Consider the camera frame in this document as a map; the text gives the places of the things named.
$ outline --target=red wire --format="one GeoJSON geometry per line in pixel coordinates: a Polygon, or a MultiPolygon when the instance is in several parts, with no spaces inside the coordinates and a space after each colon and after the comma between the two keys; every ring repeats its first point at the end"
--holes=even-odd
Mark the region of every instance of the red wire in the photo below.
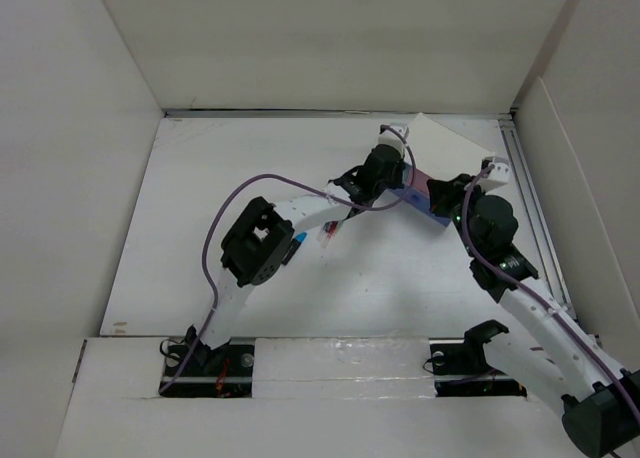
{"type": "Polygon", "coordinates": [[[222,387],[224,386],[224,380],[227,378],[227,372],[229,371],[229,365],[231,364],[231,360],[227,358],[224,362],[224,367],[222,368],[222,373],[218,376],[216,380],[216,390],[218,390],[218,396],[222,392],[222,387]]]}

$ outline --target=white platform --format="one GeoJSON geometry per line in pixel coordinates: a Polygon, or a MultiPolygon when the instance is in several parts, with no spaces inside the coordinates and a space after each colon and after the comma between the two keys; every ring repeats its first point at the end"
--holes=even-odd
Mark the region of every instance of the white platform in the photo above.
{"type": "Polygon", "coordinates": [[[53,456],[73,389],[82,338],[2,336],[2,458],[53,456]]]}
{"type": "MultiPolygon", "coordinates": [[[[275,172],[321,188],[329,178],[363,162],[376,142],[379,124],[412,118],[164,119],[102,335],[183,335],[200,320],[209,301],[200,268],[202,242],[218,207],[238,184],[258,173],[275,172]]],[[[506,155],[495,119],[434,118],[506,155]]],[[[497,193],[513,204],[520,221],[516,245],[541,269],[515,183],[497,193]]],[[[275,182],[244,192],[214,236],[211,267],[219,266],[222,236],[249,199],[263,195],[277,201],[299,194],[275,182]]],[[[311,233],[289,266],[250,297],[235,335],[459,336],[490,318],[514,331],[521,329],[478,288],[468,264],[453,227],[445,229],[408,205],[366,213],[346,223],[326,249],[311,233]]]]}
{"type": "Polygon", "coordinates": [[[89,341],[56,458],[582,456],[535,398],[434,398],[419,339],[259,340],[235,400],[158,397],[158,343],[89,341]]]}

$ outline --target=black motor bracket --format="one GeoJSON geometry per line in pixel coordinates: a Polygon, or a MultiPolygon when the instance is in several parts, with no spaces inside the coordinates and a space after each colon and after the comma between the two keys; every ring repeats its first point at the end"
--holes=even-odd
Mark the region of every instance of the black motor bracket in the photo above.
{"type": "Polygon", "coordinates": [[[428,360],[433,374],[478,375],[491,370],[483,345],[500,333],[509,333],[509,328],[497,320],[488,320],[467,330],[462,343],[434,340],[430,344],[431,358],[428,360]]]}
{"type": "Polygon", "coordinates": [[[273,204],[254,198],[222,240],[222,266],[238,286],[260,285],[278,271],[293,234],[293,224],[278,215],[273,204]]]}
{"type": "MultiPolygon", "coordinates": [[[[450,218],[461,238],[462,220],[467,219],[469,236],[476,249],[490,264],[512,278],[518,281],[529,277],[538,278],[538,271],[512,243],[518,230],[518,220],[507,200],[496,195],[486,195],[476,185],[469,200],[468,216],[462,216],[466,187],[472,179],[470,175],[461,174],[451,181],[428,180],[430,211],[436,216],[450,218]]],[[[468,247],[467,252],[473,257],[468,247]]],[[[496,302],[500,301],[505,290],[515,289],[475,257],[469,268],[480,288],[487,291],[496,302]]]]}
{"type": "MultiPolygon", "coordinates": [[[[640,406],[640,371],[622,370],[620,384],[640,406]]],[[[590,458],[605,456],[640,436],[640,425],[613,384],[598,383],[595,393],[578,402],[565,395],[562,425],[576,447],[590,458]]]]}
{"type": "MultiPolygon", "coordinates": [[[[386,189],[398,189],[404,186],[405,163],[400,152],[391,145],[379,144],[365,160],[339,178],[331,180],[343,188],[349,199],[362,206],[371,206],[386,189]]],[[[349,218],[361,213],[353,209],[349,218]]]]}
{"type": "Polygon", "coordinates": [[[251,396],[255,346],[252,341],[226,343],[215,350],[197,340],[196,329],[190,326],[180,343],[172,342],[163,352],[167,358],[160,388],[170,381],[186,358],[194,351],[180,380],[161,393],[167,398],[244,398],[251,396]],[[169,358],[175,365],[169,365],[169,358]]]}

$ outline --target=white robotic arm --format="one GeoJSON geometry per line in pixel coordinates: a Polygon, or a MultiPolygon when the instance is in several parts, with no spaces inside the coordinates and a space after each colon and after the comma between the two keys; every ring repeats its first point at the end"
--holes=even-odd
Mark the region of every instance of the white robotic arm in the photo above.
{"type": "MultiPolygon", "coordinates": [[[[324,191],[331,196],[349,200],[347,192],[333,183],[330,183],[324,191]]],[[[306,195],[276,203],[273,205],[273,211],[282,220],[291,223],[292,235],[297,236],[302,232],[324,226],[325,223],[346,220],[352,208],[323,196],[306,195]]],[[[255,288],[253,284],[239,286],[238,279],[228,267],[222,268],[217,283],[219,297],[216,313],[200,338],[202,343],[212,350],[229,342],[238,314],[255,288]]],[[[212,304],[213,302],[209,303],[202,322],[209,314],[212,304]]]]}
{"type": "MultiPolygon", "coordinates": [[[[211,319],[210,303],[200,333],[196,336],[193,327],[190,329],[185,339],[190,347],[185,361],[198,348],[193,359],[207,368],[206,362],[231,339],[233,325],[255,286],[273,276],[296,235],[328,222],[350,219],[370,207],[385,189],[403,186],[402,143],[395,138],[403,131],[381,127],[379,145],[364,165],[331,181],[324,190],[326,196],[302,196],[276,204],[259,197],[247,205],[222,242],[223,267],[217,281],[215,314],[211,319]]],[[[483,168],[490,164],[483,163],[483,168]]],[[[569,437],[587,456],[603,456],[640,435],[640,424],[634,417],[640,403],[640,372],[627,372],[553,299],[536,270],[512,244],[518,225],[511,206],[483,190],[482,185],[489,189],[507,182],[508,168],[505,171],[505,167],[496,166],[485,175],[484,181],[474,182],[469,175],[450,182],[429,180],[432,211],[437,209],[436,214],[452,218],[463,238],[461,221],[468,218],[471,242],[486,257],[484,262],[491,262],[486,266],[483,260],[474,259],[470,266],[474,278],[524,325],[552,363],[540,353],[519,349],[510,339],[509,330],[492,320],[467,331],[463,343],[440,353],[438,361],[433,362],[434,372],[447,374],[447,370],[460,369],[461,364],[466,370],[480,372],[498,369],[561,416],[569,437]],[[469,203],[469,197],[470,213],[463,217],[463,199],[469,203]],[[494,265],[500,273],[491,271],[494,265]],[[511,278],[505,281],[500,274],[511,278]],[[544,306],[512,282],[537,293],[544,306]],[[620,392],[622,387],[628,393],[626,398],[620,392]]]]}

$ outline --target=black clamp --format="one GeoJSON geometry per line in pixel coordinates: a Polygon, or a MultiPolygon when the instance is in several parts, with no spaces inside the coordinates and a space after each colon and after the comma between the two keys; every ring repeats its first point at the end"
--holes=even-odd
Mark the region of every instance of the black clamp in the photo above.
{"type": "MultiPolygon", "coordinates": [[[[398,189],[404,186],[404,160],[400,152],[390,145],[377,145],[363,165],[356,166],[341,177],[332,180],[342,187],[349,199],[362,206],[371,206],[386,189],[398,189]]],[[[359,210],[353,210],[355,216],[359,210]]]]}
{"type": "MultiPolygon", "coordinates": [[[[469,200],[468,216],[462,216],[465,188],[471,180],[470,175],[462,174],[451,181],[427,181],[431,212],[436,216],[451,218],[461,238],[462,220],[467,219],[473,245],[489,263],[507,275],[518,281],[538,278],[538,271],[512,243],[518,230],[518,220],[513,216],[513,207],[507,200],[496,195],[485,195],[481,187],[476,186],[469,200]]],[[[515,289],[475,258],[469,268],[480,288],[487,291],[496,303],[505,290],[515,289]]]]}
{"type": "Polygon", "coordinates": [[[488,320],[464,334],[464,342],[435,341],[431,344],[431,358],[435,375],[476,375],[491,370],[484,356],[483,345],[509,328],[497,320],[488,320]]]}
{"type": "Polygon", "coordinates": [[[274,205],[254,198],[222,240],[222,266],[238,279],[238,286],[260,285],[278,271],[293,233],[293,224],[278,215],[274,205]]]}

